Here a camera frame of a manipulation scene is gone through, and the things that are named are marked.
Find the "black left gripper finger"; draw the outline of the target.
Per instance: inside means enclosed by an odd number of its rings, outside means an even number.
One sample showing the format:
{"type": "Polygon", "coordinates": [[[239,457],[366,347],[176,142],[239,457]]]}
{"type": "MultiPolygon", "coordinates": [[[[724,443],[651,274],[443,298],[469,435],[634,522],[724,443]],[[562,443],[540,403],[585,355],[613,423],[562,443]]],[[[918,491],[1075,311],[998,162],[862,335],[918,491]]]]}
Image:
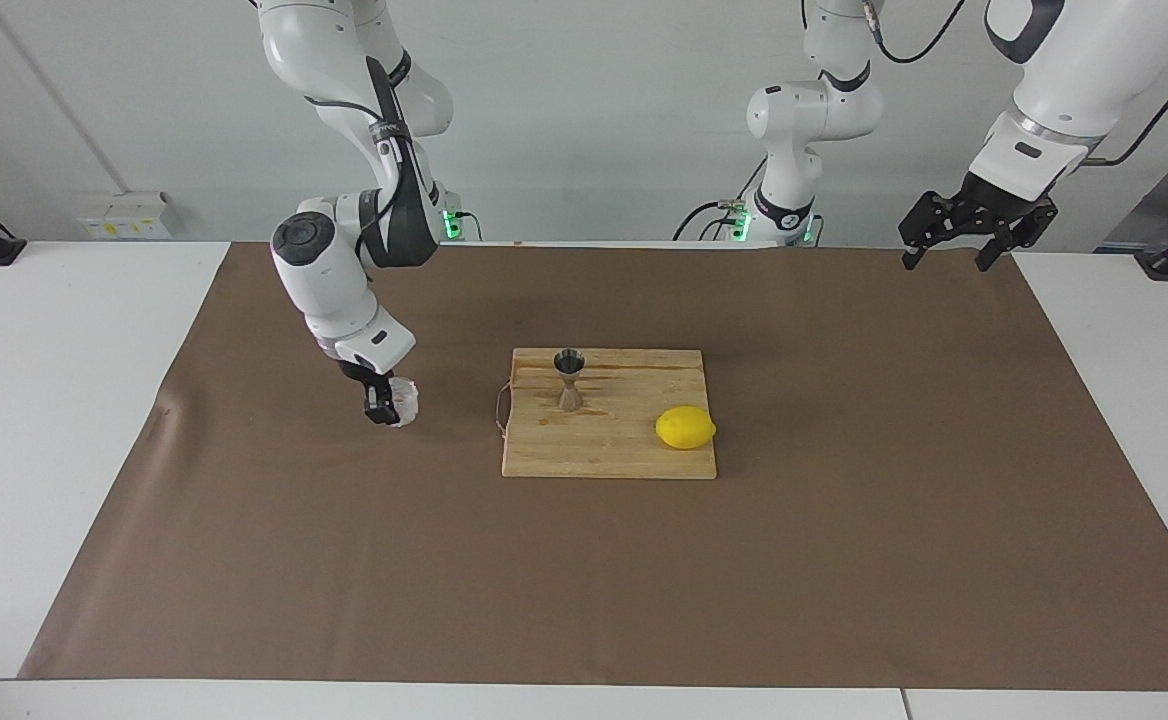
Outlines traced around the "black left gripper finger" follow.
{"type": "Polygon", "coordinates": [[[1001,256],[1017,249],[1033,249],[1042,234],[1047,231],[1054,219],[1058,217],[1058,206],[1055,202],[1037,202],[1024,217],[1008,222],[996,219],[990,240],[976,254],[974,264],[980,272],[988,272],[1001,256]]]}
{"type": "Polygon", "coordinates": [[[913,208],[901,219],[898,231],[904,252],[901,263],[908,272],[922,264],[923,256],[932,247],[955,237],[953,226],[954,201],[945,199],[936,191],[922,193],[913,208]]]}

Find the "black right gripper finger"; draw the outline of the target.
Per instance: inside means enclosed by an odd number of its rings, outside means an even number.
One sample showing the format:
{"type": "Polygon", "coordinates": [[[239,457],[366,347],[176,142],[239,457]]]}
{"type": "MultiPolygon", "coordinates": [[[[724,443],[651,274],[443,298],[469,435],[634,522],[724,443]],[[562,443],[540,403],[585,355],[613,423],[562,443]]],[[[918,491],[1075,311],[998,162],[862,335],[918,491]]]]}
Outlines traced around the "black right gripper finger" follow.
{"type": "Polygon", "coordinates": [[[391,379],[369,379],[363,382],[366,418],[383,427],[396,427],[399,424],[398,414],[392,392],[391,379]]]}

